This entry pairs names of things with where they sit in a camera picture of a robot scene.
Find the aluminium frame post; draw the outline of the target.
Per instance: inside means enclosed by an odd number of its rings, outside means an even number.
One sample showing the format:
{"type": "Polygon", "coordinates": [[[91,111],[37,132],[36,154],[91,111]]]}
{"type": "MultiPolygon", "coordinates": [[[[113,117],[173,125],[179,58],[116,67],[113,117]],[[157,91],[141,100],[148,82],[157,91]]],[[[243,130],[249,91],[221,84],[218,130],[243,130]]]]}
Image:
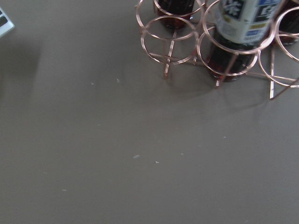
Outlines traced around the aluminium frame post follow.
{"type": "Polygon", "coordinates": [[[14,23],[11,21],[11,19],[8,17],[5,11],[2,8],[0,8],[0,37],[3,37],[10,31],[12,31],[14,28],[14,23]]]}

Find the dark drink bottle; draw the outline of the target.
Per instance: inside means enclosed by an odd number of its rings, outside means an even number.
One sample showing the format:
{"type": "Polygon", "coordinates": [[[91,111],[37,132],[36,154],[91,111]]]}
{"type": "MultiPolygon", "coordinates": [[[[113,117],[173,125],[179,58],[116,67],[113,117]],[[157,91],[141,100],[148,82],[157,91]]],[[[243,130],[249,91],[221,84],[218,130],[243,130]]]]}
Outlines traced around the dark drink bottle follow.
{"type": "MultiPolygon", "coordinates": [[[[298,0],[286,0],[278,15],[281,15],[288,9],[298,7],[298,6],[299,6],[298,0]]],[[[287,13],[282,18],[279,26],[279,32],[292,33],[292,34],[297,34],[299,32],[299,11],[298,10],[293,10],[287,13]]],[[[280,37],[280,40],[283,45],[294,44],[295,42],[298,41],[298,39],[287,37],[287,36],[280,37]]]]}
{"type": "MultiPolygon", "coordinates": [[[[214,39],[234,50],[259,47],[280,5],[279,0],[221,0],[215,10],[214,39]]],[[[238,55],[229,76],[222,76],[232,57],[232,53],[212,45],[207,63],[212,68],[210,74],[217,80],[235,81],[240,77],[239,73],[251,64],[254,55],[238,55]]]]}
{"type": "MultiPolygon", "coordinates": [[[[189,20],[191,17],[190,15],[183,15],[192,12],[194,0],[159,0],[158,4],[164,11],[174,16],[182,15],[182,18],[184,18],[185,20],[189,20]]],[[[161,19],[160,22],[169,29],[179,29],[186,25],[185,22],[176,18],[164,18],[161,19]]]]}

